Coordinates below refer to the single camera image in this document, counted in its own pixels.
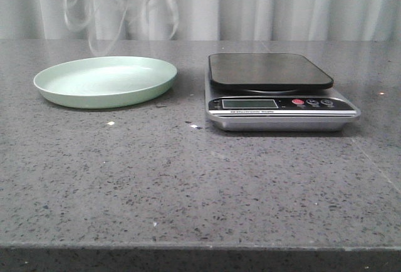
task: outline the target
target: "kitchen scale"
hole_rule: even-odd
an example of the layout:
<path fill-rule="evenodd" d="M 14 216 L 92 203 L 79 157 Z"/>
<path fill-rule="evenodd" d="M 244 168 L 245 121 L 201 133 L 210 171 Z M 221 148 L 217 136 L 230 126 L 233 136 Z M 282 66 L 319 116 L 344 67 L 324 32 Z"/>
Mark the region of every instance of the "kitchen scale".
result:
<path fill-rule="evenodd" d="M 338 131 L 360 116 L 333 79 L 296 54 L 214 54 L 206 113 L 228 131 Z"/>

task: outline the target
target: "white curtain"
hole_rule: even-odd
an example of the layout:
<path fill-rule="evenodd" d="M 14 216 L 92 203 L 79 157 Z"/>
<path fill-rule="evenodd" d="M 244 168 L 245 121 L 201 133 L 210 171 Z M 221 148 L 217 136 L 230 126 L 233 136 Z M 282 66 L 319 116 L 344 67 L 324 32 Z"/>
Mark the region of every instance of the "white curtain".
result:
<path fill-rule="evenodd" d="M 131 14 L 140 0 L 132 0 Z M 401 39 L 401 0 L 176 0 L 186 40 L 392 40 Z M 63 0 L 0 0 L 0 38 L 113 39 L 123 12 L 113 0 L 80 0 L 73 8 L 95 18 L 82 31 L 66 27 Z M 163 0 L 149 0 L 146 24 L 124 21 L 119 39 L 169 39 Z"/>

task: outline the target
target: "red button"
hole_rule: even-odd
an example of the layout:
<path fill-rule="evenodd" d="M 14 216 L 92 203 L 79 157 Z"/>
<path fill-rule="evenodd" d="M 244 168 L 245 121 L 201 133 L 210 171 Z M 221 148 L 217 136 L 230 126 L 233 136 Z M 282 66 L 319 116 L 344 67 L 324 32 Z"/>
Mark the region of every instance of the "red button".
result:
<path fill-rule="evenodd" d="M 294 100 L 292 100 L 292 102 L 295 105 L 303 105 L 304 104 L 304 101 L 300 100 L 299 98 L 295 98 Z"/>

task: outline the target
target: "gray speckled countertop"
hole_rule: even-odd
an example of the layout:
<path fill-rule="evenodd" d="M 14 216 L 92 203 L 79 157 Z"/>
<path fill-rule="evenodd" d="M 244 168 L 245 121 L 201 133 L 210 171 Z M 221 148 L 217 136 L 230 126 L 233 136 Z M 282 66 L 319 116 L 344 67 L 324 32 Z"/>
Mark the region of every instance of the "gray speckled countertop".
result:
<path fill-rule="evenodd" d="M 218 130 L 204 72 L 224 52 L 304 55 L 361 119 L 335 133 Z M 86 41 L 0 40 L 1 248 L 401 250 L 401 43 L 120 41 L 112 55 L 179 75 L 140 105 L 66 108 L 33 77 L 91 57 Z"/>

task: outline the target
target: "plastic plate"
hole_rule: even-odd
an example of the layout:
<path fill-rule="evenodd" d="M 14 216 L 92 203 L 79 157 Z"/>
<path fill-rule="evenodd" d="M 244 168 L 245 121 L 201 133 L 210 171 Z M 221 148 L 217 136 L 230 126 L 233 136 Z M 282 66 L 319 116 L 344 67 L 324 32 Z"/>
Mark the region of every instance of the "plastic plate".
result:
<path fill-rule="evenodd" d="M 165 93 L 177 75 L 174 65 L 152 58 L 89 58 L 47 68 L 33 79 L 47 100 L 73 108 L 114 108 Z"/>

